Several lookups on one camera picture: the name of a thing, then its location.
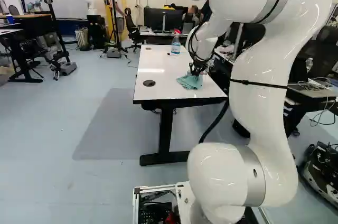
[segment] black table leg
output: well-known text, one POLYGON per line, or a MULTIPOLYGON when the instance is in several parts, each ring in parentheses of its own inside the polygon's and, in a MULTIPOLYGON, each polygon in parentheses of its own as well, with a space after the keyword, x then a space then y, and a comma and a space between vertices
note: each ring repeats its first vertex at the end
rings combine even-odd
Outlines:
POLYGON ((189 151, 169 152, 173 124, 173 112, 173 108, 162 109, 161 123, 159 125, 158 153, 142 155, 139 159, 141 166, 187 161, 189 151))
POLYGON ((30 75, 30 66, 28 65, 24 54, 21 50, 21 47, 19 45, 19 42, 15 39, 15 37, 10 38, 10 46, 11 46, 11 54, 12 58, 16 60, 20 67, 20 72, 17 72, 10 76, 10 79, 8 80, 9 82, 29 82, 29 83, 40 83, 43 82, 42 79, 34 79, 30 75), (24 75, 24 79, 18 79, 17 77, 20 75, 24 75))
POLYGON ((291 133, 296 129, 297 125, 301 122, 306 113, 307 110, 302 106, 295 107, 290 111, 284 119, 284 128, 287 138, 289 138, 291 133))

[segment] table top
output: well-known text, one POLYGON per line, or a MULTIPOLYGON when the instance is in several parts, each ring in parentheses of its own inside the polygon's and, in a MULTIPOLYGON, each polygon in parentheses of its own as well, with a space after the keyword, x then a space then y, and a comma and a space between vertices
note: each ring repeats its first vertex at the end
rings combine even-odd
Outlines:
POLYGON ((198 90, 183 88, 176 79, 186 75, 192 62, 188 51, 181 46, 179 55, 168 55, 171 45, 142 45, 135 83, 134 102, 197 98, 227 98, 209 75, 203 75, 203 86, 198 90), (146 87, 143 82, 156 84, 146 87))
MULTIPOLYGON (((51 14, 24 14, 24 15, 13 15, 13 18, 36 18, 36 17, 44 17, 44 16, 51 16, 51 14)), ((6 19, 7 15, 0 14, 0 19, 6 19)))
POLYGON ((230 64, 234 64, 234 61, 232 59, 230 59, 226 53, 222 53, 221 51, 219 51, 217 48, 214 50, 215 53, 222 57, 224 60, 228 61, 230 64))
MULTIPOLYGON (((152 29, 141 29, 140 30, 140 35, 143 36, 172 36, 174 37, 174 33, 154 33, 152 29)), ((187 37, 188 34, 181 34, 180 36, 182 37, 187 37)))
POLYGON ((8 34, 11 34, 11 33, 14 33, 14 32, 19 32, 19 31, 22 31, 22 30, 12 30, 12 29, 0 30, 0 36, 8 35, 8 34))

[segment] black office chair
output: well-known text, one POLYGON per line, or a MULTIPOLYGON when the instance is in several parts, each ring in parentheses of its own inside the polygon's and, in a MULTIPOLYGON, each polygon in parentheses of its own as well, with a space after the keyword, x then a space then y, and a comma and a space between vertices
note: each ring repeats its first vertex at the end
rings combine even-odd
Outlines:
POLYGON ((132 11, 130 10, 129 7, 125 9, 125 14, 126 14, 126 25, 127 25, 127 30, 129 32, 129 38, 132 39, 133 45, 126 47, 125 49, 130 49, 134 48, 133 52, 136 52, 136 49, 139 48, 141 49, 141 45, 139 43, 143 42, 143 38, 139 32, 139 27, 137 27, 132 19, 132 11))

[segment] office chair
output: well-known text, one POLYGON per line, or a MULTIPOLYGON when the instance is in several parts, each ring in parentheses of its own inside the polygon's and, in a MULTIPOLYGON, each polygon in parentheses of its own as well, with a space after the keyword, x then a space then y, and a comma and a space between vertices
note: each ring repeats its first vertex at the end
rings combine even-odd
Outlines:
POLYGON ((182 34, 189 34, 195 27, 195 21, 193 20, 192 13, 186 13, 183 19, 182 34))
POLYGON ((141 45, 139 45, 138 43, 141 43, 143 41, 143 38, 141 37, 141 34, 139 32, 139 27, 137 27, 133 22, 132 11, 129 7, 125 9, 125 14, 127 30, 129 32, 128 36, 130 39, 132 39, 134 43, 132 46, 126 47, 125 49, 134 48, 133 52, 135 53, 137 48, 141 49, 141 45))

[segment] white table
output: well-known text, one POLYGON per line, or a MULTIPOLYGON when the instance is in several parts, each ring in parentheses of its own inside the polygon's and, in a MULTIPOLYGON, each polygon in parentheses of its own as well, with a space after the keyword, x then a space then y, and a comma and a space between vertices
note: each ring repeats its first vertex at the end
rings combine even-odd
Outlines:
MULTIPOLYGON (((173 33, 154 33, 152 29, 150 28, 143 28, 140 29, 140 35, 141 38, 143 38, 144 43, 143 44, 170 44, 172 42, 172 39, 174 38, 173 33)), ((181 34, 180 35, 180 41, 182 44, 185 43, 188 35, 187 34, 181 34)))
MULTIPOLYGON (((169 37, 174 37, 174 33, 162 33, 162 32, 154 32, 152 29, 147 28, 147 29, 141 29, 140 30, 140 35, 142 36, 169 36, 169 37)), ((181 37, 188 37, 188 34, 181 34, 181 37)))
POLYGON ((183 88, 176 79, 186 75, 192 59, 183 46, 179 55, 168 55, 170 51, 171 45, 142 45, 140 52, 133 103, 146 110, 161 109, 159 151, 141 156, 142 166, 187 160, 187 151, 169 152, 175 108, 217 104, 228 98, 209 75, 202 76, 200 89, 183 88), (155 84, 145 86, 148 80, 155 84))

